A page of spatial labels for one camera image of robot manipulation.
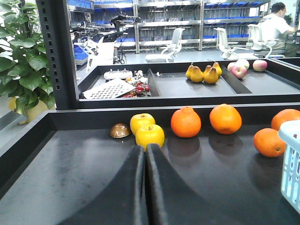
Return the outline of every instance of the orange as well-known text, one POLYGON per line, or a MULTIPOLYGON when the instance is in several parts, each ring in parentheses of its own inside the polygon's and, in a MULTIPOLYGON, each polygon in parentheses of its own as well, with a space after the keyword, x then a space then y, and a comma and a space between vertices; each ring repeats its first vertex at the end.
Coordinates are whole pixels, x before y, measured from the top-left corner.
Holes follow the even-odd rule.
POLYGON ((272 129, 279 130, 282 123, 290 120, 300 120, 300 111, 296 109, 284 109, 277 113, 271 122, 272 129))
POLYGON ((171 129, 178 137, 194 137, 201 129, 201 119, 192 107, 185 106, 173 113, 171 129))
POLYGON ((264 128, 259 130, 253 138, 255 148, 265 157, 278 157, 285 152, 285 142, 282 141, 277 130, 264 128))
POLYGON ((210 123, 218 133, 230 135, 240 129, 242 118, 233 106, 221 104, 211 110, 210 123))

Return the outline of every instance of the plastic basket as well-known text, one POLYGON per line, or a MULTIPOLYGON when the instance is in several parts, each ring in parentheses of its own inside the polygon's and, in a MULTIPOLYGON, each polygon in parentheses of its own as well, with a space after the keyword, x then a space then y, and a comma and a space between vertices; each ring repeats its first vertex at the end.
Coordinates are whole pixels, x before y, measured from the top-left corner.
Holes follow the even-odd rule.
POLYGON ((284 122, 278 135, 286 143, 281 193, 300 213, 300 120, 284 122))

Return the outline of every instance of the yellow apple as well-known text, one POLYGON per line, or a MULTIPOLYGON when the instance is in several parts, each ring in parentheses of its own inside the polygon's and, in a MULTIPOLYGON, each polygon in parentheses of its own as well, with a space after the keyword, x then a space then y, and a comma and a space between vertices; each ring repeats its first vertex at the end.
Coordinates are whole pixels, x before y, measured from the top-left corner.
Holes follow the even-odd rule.
POLYGON ((149 113, 141 113, 134 115, 130 119, 131 132, 135 135, 138 128, 140 128, 144 124, 155 124, 153 116, 149 113))
POLYGON ((145 124, 136 131, 135 142, 143 146, 144 151, 150 143, 156 143, 162 147, 165 142, 165 133, 157 124, 145 124))

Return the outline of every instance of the apple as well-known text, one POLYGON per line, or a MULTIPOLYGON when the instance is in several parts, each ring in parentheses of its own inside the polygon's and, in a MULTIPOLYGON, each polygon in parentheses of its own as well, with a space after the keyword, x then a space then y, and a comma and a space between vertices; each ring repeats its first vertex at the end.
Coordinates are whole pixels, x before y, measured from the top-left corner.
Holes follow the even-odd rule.
POLYGON ((236 61, 236 64, 241 64, 241 65, 243 65, 244 67, 246 67, 246 69, 249 69, 249 66, 250 66, 248 60, 246 60, 246 59, 238 59, 238 60, 236 61))
POLYGON ((228 66, 227 66, 227 70, 228 70, 229 72, 231 72, 231 69, 233 68, 234 65, 235 65, 235 62, 229 63, 228 66))
POLYGON ((268 63, 265 60, 255 60, 252 65, 253 69, 257 72, 265 71, 267 66, 268 66, 268 63))
POLYGON ((247 74, 247 69, 243 65, 236 64, 231 69, 231 73, 238 79, 243 78, 247 74))
POLYGON ((136 131, 135 142, 143 146, 144 151, 150 143, 158 144, 161 148, 165 142, 164 130, 157 124, 144 124, 136 131))
POLYGON ((135 135, 138 128, 144 124, 155 124, 155 119, 149 113, 136 114, 130 119, 130 129, 135 135))

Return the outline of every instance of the black metal post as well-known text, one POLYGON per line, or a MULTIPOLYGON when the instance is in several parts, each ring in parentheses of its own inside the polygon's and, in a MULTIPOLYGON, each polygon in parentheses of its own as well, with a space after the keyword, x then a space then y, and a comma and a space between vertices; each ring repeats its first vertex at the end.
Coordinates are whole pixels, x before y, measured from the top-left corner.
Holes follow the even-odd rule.
POLYGON ((76 109, 78 90, 66 0, 37 0, 56 108, 76 109))

